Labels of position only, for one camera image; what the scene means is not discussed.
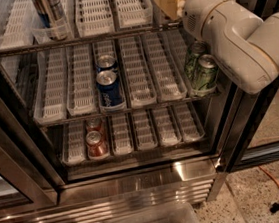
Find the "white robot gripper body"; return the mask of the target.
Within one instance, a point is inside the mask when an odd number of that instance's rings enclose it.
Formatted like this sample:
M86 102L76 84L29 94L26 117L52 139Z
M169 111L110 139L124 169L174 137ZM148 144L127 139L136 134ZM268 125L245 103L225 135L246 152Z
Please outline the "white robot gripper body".
M214 10L223 3L234 0L186 0L182 10L184 30L197 40L206 40L204 35L206 20L213 15Z

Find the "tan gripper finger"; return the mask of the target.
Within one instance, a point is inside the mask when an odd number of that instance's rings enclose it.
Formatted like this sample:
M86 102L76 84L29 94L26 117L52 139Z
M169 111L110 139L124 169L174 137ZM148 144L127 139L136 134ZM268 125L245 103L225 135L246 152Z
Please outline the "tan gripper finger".
M154 0L154 2L171 20L178 20L182 16L185 0Z

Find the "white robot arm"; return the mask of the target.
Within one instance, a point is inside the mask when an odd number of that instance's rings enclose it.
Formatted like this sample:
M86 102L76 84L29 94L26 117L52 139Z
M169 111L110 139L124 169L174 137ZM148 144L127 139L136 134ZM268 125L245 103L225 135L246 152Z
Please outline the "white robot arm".
M262 20L236 0L181 0L183 27L207 42L216 63L243 91L279 77L279 12Z

